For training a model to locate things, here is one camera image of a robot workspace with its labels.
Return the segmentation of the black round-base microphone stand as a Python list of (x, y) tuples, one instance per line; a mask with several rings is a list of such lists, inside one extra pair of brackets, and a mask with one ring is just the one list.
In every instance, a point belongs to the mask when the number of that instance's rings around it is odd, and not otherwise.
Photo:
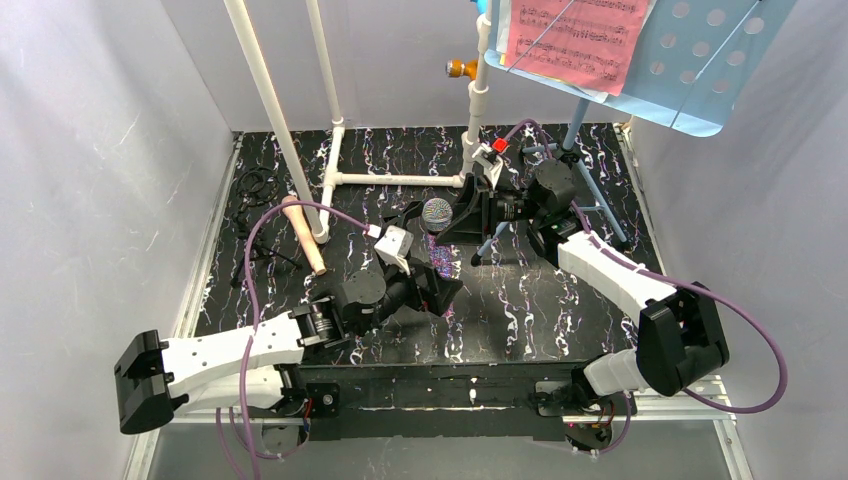
[(385, 228), (388, 227), (397, 227), (402, 230), (407, 229), (407, 225), (421, 217), (423, 211), (423, 202), (422, 201), (413, 201), (409, 203), (400, 213), (385, 216), (383, 218), (383, 226)]

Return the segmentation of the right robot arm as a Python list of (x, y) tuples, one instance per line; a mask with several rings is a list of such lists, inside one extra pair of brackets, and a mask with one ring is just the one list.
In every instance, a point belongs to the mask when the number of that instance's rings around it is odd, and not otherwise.
[(546, 160), (523, 189), (498, 189), (474, 173), (454, 201), (426, 201), (422, 219), (439, 245), (483, 244), (500, 224), (525, 222), (538, 256), (589, 284), (635, 323), (635, 347), (573, 370), (569, 393), (576, 400), (645, 389), (673, 396), (727, 364), (730, 353), (709, 290), (652, 278), (589, 230), (575, 195), (570, 167)]

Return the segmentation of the pink microphone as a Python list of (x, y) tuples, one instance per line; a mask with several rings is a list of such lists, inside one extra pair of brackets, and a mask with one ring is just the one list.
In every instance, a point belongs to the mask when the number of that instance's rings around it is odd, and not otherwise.
[(301, 205), (293, 205), (293, 202), (296, 201), (297, 198), (295, 196), (289, 195), (284, 197), (282, 203), (286, 207), (283, 209), (283, 214), (293, 226), (295, 235), (315, 275), (324, 275), (327, 272), (327, 268), (323, 256), (314, 240), (303, 207)]

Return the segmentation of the blue music stand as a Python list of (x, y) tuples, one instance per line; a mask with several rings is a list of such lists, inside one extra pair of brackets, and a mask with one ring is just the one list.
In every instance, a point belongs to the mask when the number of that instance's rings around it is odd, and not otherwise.
[(740, 92), (794, 7), (792, 1), (653, 1), (622, 92), (590, 90), (508, 70), (505, 44), (512, 1), (478, 1), (486, 64), (578, 98), (576, 118), (590, 103), (694, 137), (719, 133)]

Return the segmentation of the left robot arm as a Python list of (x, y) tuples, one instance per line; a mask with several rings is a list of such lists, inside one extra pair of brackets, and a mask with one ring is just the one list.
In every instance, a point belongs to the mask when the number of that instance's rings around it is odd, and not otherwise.
[(169, 339), (143, 331), (113, 367), (119, 430), (146, 433), (194, 410), (307, 403), (318, 395), (299, 379), (298, 365), (346, 349), (403, 307), (442, 316), (462, 287), (412, 259), (408, 270), (360, 270), (255, 327)]

